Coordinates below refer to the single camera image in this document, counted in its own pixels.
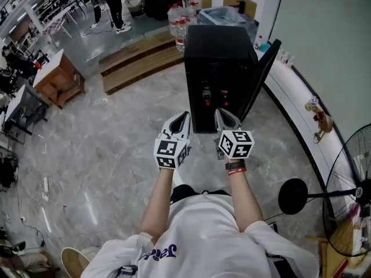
marble floor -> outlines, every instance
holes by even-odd
[[[35,134],[18,145],[20,212],[16,189],[1,195],[1,209],[10,216],[5,223],[13,244],[26,240],[27,248],[38,247],[41,237],[25,228],[42,231],[47,250],[60,264],[66,246],[79,250],[100,247],[110,239],[134,234],[155,184],[158,168],[152,150],[165,120],[189,110],[186,74],[180,64],[145,78],[117,93],[103,92],[101,76],[89,67],[86,94],[63,110],[51,107],[48,122],[34,127]],[[249,182],[264,217],[280,213],[277,196],[289,178],[299,177],[310,192],[321,187],[288,122],[269,95],[260,92],[243,122],[251,130],[255,146],[246,161]],[[216,135],[191,133],[191,153],[179,170],[181,180],[197,191],[229,190],[221,161],[216,159]],[[41,196],[41,179],[51,176],[50,199]],[[45,223],[45,211],[49,225]],[[322,202],[316,199],[297,215],[282,215],[276,221],[279,233],[318,255],[317,244],[305,235],[321,235]]]

wooden table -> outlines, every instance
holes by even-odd
[[[34,88],[60,109],[76,95],[85,94],[85,78],[63,52],[61,49],[44,64],[34,80]]]

standing fan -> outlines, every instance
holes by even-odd
[[[356,257],[371,250],[371,124],[353,134],[338,154],[324,193],[308,194],[303,180],[286,181],[278,195],[285,214],[301,211],[308,198],[323,198],[323,225],[331,246]]]

fan grille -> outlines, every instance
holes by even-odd
[[[364,186],[371,180],[371,124],[358,130],[345,144],[330,172],[326,193]],[[371,191],[363,188],[363,197]],[[330,244],[340,254],[357,256],[370,250],[369,202],[354,195],[324,197],[323,224]]]

wristband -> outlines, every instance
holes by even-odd
[[[225,164],[225,169],[226,170],[233,170],[233,169],[240,169],[240,168],[245,168],[245,161],[244,160],[239,160],[238,162],[235,163],[226,163]]]
[[[229,171],[228,171],[228,176],[229,176],[229,175],[232,175],[232,174],[235,174],[235,173],[239,173],[239,172],[246,172],[246,168],[243,167],[243,168],[238,168],[238,169],[229,170]]]

